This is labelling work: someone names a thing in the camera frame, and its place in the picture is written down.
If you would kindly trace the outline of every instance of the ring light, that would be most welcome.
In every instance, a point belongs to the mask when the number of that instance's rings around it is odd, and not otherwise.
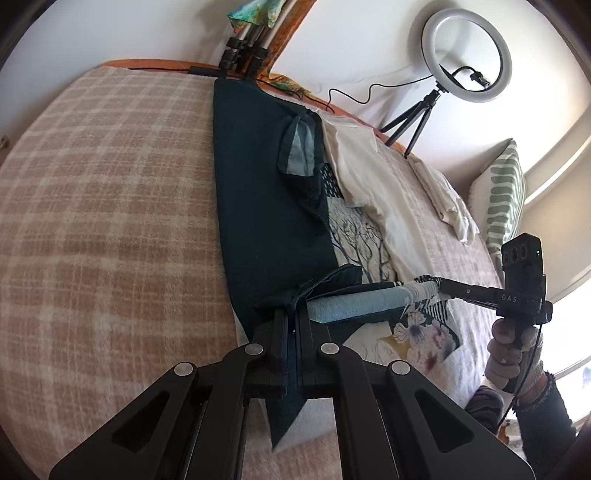
[[[468,20],[478,25],[489,34],[492,41],[495,43],[501,57],[501,71],[495,83],[487,89],[480,92],[473,92],[458,86],[457,83],[450,80],[448,75],[441,68],[441,65],[439,65],[439,61],[435,54],[435,40],[441,26],[450,20]],[[423,30],[423,54],[429,70],[441,86],[449,93],[468,102],[490,102],[497,98],[511,82],[513,63],[511,61],[511,53],[509,52],[507,43],[499,31],[488,20],[468,10],[448,8],[433,15],[427,21],[425,29]]]

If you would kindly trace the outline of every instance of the plaid blanket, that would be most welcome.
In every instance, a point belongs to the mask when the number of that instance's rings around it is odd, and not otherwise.
[[[0,170],[0,424],[40,478],[172,365],[209,364],[236,346],[212,95],[213,79],[92,70]],[[483,242],[461,245],[410,166],[393,157],[391,168],[436,275],[496,286]],[[459,308],[463,347],[433,380],[474,392],[494,317]],[[258,404],[251,410],[245,479],[340,478],[334,432],[273,455]]]

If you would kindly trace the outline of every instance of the person's arm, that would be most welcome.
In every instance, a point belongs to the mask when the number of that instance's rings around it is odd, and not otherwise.
[[[514,408],[521,430],[523,451],[536,478],[543,479],[574,445],[576,431],[556,388],[545,373]]]
[[[538,330],[526,329],[523,348],[515,349],[515,322],[498,319],[492,326],[493,339],[488,345],[491,356],[486,364],[486,377],[499,389],[519,375],[522,353],[535,345]],[[514,408],[519,421],[523,450],[538,480],[554,468],[573,446],[576,433],[551,374],[544,372],[540,360],[543,336],[534,354],[529,375],[519,392]]]

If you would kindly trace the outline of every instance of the ring light stand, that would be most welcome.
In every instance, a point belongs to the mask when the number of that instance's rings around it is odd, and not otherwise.
[[[478,82],[484,88],[484,90],[479,92],[467,90],[456,80],[455,74],[449,73],[439,64],[439,61],[437,60],[435,48],[437,33],[439,32],[441,26],[450,20],[468,20],[478,25],[489,34],[492,41],[496,45],[501,58],[501,69],[499,72],[499,77],[492,85],[484,78],[481,72],[477,72],[471,67],[467,67],[468,69],[474,71],[474,74],[472,74],[470,78]],[[435,107],[435,104],[441,97],[442,93],[449,92],[458,98],[461,98],[462,100],[466,100],[467,102],[490,102],[497,98],[509,86],[509,83],[511,82],[511,76],[513,74],[511,53],[509,52],[509,47],[507,46],[507,43],[499,31],[489,21],[468,10],[461,8],[448,8],[433,15],[427,21],[425,28],[423,29],[422,47],[425,62],[427,63],[429,71],[431,71],[437,82],[437,88],[429,93],[429,95],[427,95],[421,102],[413,105],[410,109],[380,130],[382,133],[386,133],[389,130],[392,130],[395,126],[402,124],[386,142],[386,145],[389,147],[396,140],[398,140],[421,115],[423,115],[417,130],[404,154],[405,158],[408,158],[413,147],[417,143],[417,140],[425,128],[429,117],[431,117],[433,107]]]

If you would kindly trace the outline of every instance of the hand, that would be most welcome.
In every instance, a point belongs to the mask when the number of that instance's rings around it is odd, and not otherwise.
[[[529,351],[535,345],[538,336],[538,329],[528,327],[521,335],[523,347],[519,350],[512,346],[515,341],[515,321],[511,319],[498,319],[492,325],[493,339],[488,344],[488,351],[491,354],[486,364],[485,375],[497,388],[506,387],[509,380],[519,375],[521,368],[528,365],[519,365],[523,358],[523,352]],[[534,361],[531,364],[530,373],[525,380],[519,397],[525,396],[544,375],[544,364],[540,361],[543,335],[540,336],[540,343],[534,354]]]

